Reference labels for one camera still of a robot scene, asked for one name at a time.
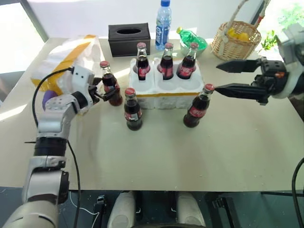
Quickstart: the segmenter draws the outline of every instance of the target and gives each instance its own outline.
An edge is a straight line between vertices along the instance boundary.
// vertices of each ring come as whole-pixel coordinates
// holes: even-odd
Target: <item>blue label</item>
[[[169,30],[170,27],[156,26],[156,45],[168,42]]]

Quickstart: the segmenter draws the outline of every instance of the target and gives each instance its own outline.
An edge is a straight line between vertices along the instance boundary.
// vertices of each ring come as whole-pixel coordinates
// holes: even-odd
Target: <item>green bottle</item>
[[[207,47],[206,41],[202,37],[195,35],[192,31],[184,30],[182,27],[178,27],[176,32],[180,35],[180,39],[185,45],[187,45],[187,47],[190,47],[192,42],[198,43],[198,50],[202,50]]]

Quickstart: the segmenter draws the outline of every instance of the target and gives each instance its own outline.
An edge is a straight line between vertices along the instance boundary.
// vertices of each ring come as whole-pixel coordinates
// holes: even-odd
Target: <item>yellow tape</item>
[[[139,94],[137,97],[159,97],[159,96],[197,96],[200,93],[160,93],[160,94]]]
[[[68,55],[67,57],[62,60],[61,63],[58,64],[58,66],[52,71],[58,71],[58,70],[62,70],[65,68],[69,68],[72,66],[73,62],[76,60],[76,58],[89,46],[89,44],[92,42],[92,40],[95,38],[95,35],[87,35],[83,42],[80,43],[76,48],[74,48]],[[47,82],[44,82],[42,84],[42,87],[40,90],[42,91],[46,91],[46,90],[53,90],[55,91],[58,95],[62,94],[61,89],[58,87],[56,81],[58,78],[60,78],[62,75],[64,74],[64,72],[56,74],[52,77],[50,77]],[[34,83],[35,86],[38,86],[39,82],[41,80],[39,79],[31,79],[32,82]]]

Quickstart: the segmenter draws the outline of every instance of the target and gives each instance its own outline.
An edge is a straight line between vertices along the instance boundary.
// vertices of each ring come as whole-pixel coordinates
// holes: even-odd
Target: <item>blue bottle cap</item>
[[[161,0],[161,6],[170,6],[170,0]]]

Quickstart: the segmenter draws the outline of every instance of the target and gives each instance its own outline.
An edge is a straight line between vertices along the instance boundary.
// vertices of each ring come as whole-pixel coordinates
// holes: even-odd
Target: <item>coca-cola bottle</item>
[[[146,80],[146,74],[150,71],[150,65],[147,58],[147,48],[145,43],[137,44],[137,59],[133,71],[138,74],[138,79]]]
[[[173,44],[166,43],[165,51],[163,52],[161,63],[157,66],[159,72],[162,73],[164,80],[171,79],[173,77],[173,58],[172,58]]]
[[[200,119],[206,114],[210,103],[210,95],[213,93],[213,84],[205,84],[203,91],[194,98],[192,105],[184,116],[184,124],[187,127],[196,127]]]
[[[123,97],[120,95],[120,87],[118,85],[117,79],[114,77],[110,64],[108,61],[100,62],[100,67],[103,70],[102,81],[104,84],[104,91],[107,93],[112,89],[118,89],[117,93],[110,98],[109,103],[113,106],[120,106],[123,102]]]
[[[198,46],[195,42],[191,43],[190,51],[177,68],[176,74],[178,77],[190,79],[192,72],[195,71],[195,59]]]
[[[136,98],[135,89],[127,88],[124,92],[124,117],[127,120],[127,126],[132,131],[137,131],[141,128],[142,111]]]

